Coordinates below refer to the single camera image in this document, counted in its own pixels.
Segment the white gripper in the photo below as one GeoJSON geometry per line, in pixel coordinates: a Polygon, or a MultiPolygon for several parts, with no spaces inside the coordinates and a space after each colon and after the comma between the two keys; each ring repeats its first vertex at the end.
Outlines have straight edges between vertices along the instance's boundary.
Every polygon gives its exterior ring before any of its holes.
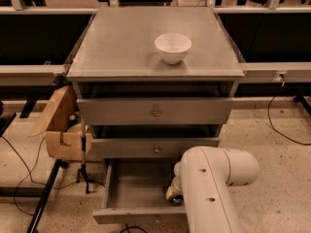
{"type": "Polygon", "coordinates": [[[180,179],[180,163],[174,166],[174,178],[166,190],[166,200],[172,202],[178,196],[183,195],[181,179],[180,179]]]}

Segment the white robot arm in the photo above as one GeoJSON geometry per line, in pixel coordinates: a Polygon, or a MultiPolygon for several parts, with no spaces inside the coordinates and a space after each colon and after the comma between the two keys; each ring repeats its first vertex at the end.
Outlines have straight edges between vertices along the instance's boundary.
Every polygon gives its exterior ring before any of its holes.
{"type": "Polygon", "coordinates": [[[228,189],[253,183],[259,163],[245,150],[194,147],[174,167],[166,199],[184,199],[190,233],[244,233],[228,189]]]}

